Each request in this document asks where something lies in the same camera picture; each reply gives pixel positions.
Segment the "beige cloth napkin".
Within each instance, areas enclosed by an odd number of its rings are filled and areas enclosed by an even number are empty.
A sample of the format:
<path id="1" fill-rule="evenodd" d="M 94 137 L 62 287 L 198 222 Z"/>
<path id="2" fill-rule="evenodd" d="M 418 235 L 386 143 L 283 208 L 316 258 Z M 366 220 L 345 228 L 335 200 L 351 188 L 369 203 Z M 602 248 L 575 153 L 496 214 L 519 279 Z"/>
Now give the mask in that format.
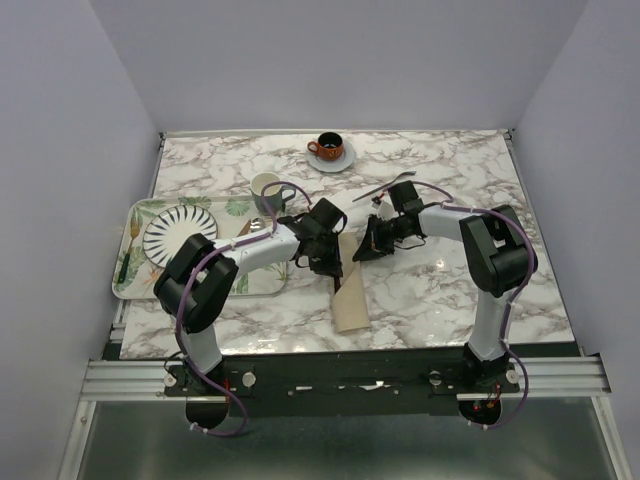
<path id="1" fill-rule="evenodd" d="M 361 264 L 353 259 L 358 248 L 354 233 L 338 236 L 343 275 L 339 288 L 331 297 L 334 329 L 339 334 L 370 327 Z"/>

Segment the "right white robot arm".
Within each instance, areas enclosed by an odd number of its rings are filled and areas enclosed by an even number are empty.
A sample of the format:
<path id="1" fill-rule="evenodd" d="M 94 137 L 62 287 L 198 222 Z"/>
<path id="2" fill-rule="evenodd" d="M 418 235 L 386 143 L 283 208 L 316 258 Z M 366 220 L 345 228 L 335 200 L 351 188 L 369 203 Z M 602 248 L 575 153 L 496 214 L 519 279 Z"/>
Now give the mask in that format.
<path id="1" fill-rule="evenodd" d="M 451 194 L 426 204 L 416 182 L 385 188 L 396 215 L 372 214 L 353 260 L 373 261 L 391 255 L 405 239 L 445 238 L 463 245 L 469 274 L 478 288 L 474 328 L 463 350 L 460 379 L 480 392 L 493 384 L 509 361 L 507 336 L 512 304 L 537 270 L 535 250 L 512 207 L 494 209 L 455 206 Z"/>

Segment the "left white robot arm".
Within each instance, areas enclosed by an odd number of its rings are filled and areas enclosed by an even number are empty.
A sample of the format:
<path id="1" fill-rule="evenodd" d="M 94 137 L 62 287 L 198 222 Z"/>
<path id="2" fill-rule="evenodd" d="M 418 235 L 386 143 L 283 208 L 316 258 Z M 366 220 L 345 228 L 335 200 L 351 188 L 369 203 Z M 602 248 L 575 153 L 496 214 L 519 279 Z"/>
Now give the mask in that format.
<path id="1" fill-rule="evenodd" d="M 339 234 L 347 215 L 322 198 L 309 211 L 275 219 L 270 227 L 227 240 L 190 236 L 156 281 L 153 293 L 175 321 L 175 337 L 190 368 L 187 382 L 201 395 L 222 380 L 223 354 L 214 322 L 237 279 L 268 265 L 306 260 L 321 276 L 343 275 Z"/>

